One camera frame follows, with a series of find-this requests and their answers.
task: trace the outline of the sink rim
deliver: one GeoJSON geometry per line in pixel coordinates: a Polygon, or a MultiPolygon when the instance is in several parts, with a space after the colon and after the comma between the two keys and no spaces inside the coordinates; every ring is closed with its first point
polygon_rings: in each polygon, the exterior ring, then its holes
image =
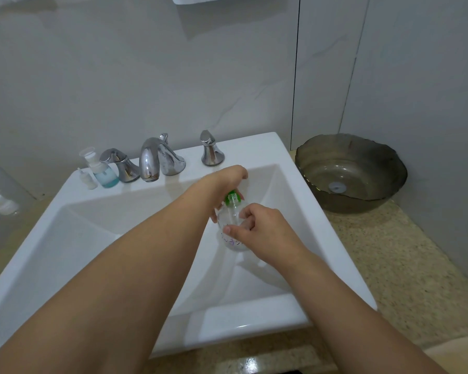
{"type": "MultiPolygon", "coordinates": [[[[187,160],[186,169],[176,176],[160,176],[155,182],[136,181],[126,184],[120,182],[109,189],[99,186],[94,190],[87,190],[83,188],[84,185],[79,181],[76,171],[74,171],[0,274],[0,307],[20,271],[25,267],[62,207],[115,196],[127,191],[159,187],[168,183],[180,184],[191,180],[196,181],[208,173],[240,163],[247,166],[248,170],[264,165],[279,165],[293,191],[298,207],[311,227],[312,237],[321,249],[321,257],[351,289],[361,296],[369,306],[377,310],[376,302],[366,283],[300,175],[279,136],[275,132],[268,132],[218,144],[226,155],[225,161],[221,165],[217,167],[203,165],[200,161],[203,153],[202,146],[177,150],[177,154],[187,160]],[[240,145],[248,146],[250,149],[239,152],[240,145]],[[236,160],[234,155],[230,155],[230,152],[237,152],[236,160]]],[[[138,164],[138,159],[133,159],[132,162],[138,164]]],[[[189,314],[187,329],[189,330],[191,327],[194,330],[190,334],[186,331],[186,334],[181,336],[181,346],[179,347],[172,347],[172,340],[179,331],[177,328],[174,329],[170,323],[167,325],[165,322],[162,331],[166,331],[168,335],[166,333],[163,333],[163,336],[160,334],[153,355],[197,348],[225,339],[293,329],[309,324],[309,319],[292,294],[215,306],[189,314]]]]}

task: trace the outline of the plastic bottle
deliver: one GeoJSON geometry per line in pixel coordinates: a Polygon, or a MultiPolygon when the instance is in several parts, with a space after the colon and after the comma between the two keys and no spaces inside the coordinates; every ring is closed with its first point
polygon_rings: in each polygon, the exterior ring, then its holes
{"type": "Polygon", "coordinates": [[[112,188],[120,181],[118,176],[116,176],[116,173],[114,173],[109,165],[99,161],[99,157],[95,152],[95,148],[88,147],[84,150],[81,150],[80,156],[85,158],[88,167],[92,169],[95,178],[97,181],[99,181],[103,188],[112,188]]]}
{"type": "Polygon", "coordinates": [[[80,174],[81,182],[87,185],[89,190],[93,190],[97,187],[97,182],[93,180],[89,173],[82,171],[80,168],[78,168],[78,173],[80,174]]]}
{"type": "Polygon", "coordinates": [[[12,199],[5,198],[0,192],[0,214],[17,215],[19,214],[19,205],[12,199]]]}
{"type": "Polygon", "coordinates": [[[241,210],[248,206],[248,203],[241,199],[241,196],[232,190],[225,196],[222,207],[217,212],[218,227],[220,234],[226,245],[237,251],[244,251],[248,248],[240,241],[231,238],[223,232],[223,229],[228,224],[235,224],[243,227],[244,219],[239,218],[241,210]]]}

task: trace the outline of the faucet spout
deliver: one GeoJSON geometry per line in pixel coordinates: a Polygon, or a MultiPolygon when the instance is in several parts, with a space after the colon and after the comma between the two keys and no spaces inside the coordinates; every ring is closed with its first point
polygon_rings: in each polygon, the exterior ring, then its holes
{"type": "Polygon", "coordinates": [[[153,182],[160,178],[160,169],[163,175],[174,176],[184,170],[186,161],[170,148],[168,134],[163,133],[142,144],[139,166],[141,178],[153,182]]]}

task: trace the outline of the sink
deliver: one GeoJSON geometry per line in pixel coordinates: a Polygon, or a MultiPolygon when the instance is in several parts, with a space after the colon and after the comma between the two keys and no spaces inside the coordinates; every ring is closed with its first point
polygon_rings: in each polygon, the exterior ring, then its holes
{"type": "MultiPolygon", "coordinates": [[[[87,190],[74,172],[0,275],[0,346],[54,293],[119,236],[221,168],[241,164],[248,202],[278,208],[304,244],[372,308],[362,277],[276,133],[218,143],[225,161],[201,163],[203,147],[178,150],[187,166],[156,182],[87,190]]],[[[153,355],[309,325],[284,279],[250,251],[223,244],[211,221],[153,355]]]]}

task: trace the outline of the forearm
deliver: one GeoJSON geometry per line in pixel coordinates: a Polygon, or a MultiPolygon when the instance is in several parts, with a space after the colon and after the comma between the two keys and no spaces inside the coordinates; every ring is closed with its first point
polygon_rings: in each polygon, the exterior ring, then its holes
{"type": "Polygon", "coordinates": [[[343,373],[445,373],[343,283],[319,257],[302,253],[281,273],[343,373]]]}
{"type": "Polygon", "coordinates": [[[204,187],[193,184],[81,270],[0,349],[0,370],[137,370],[182,288],[215,206],[204,187]]]}

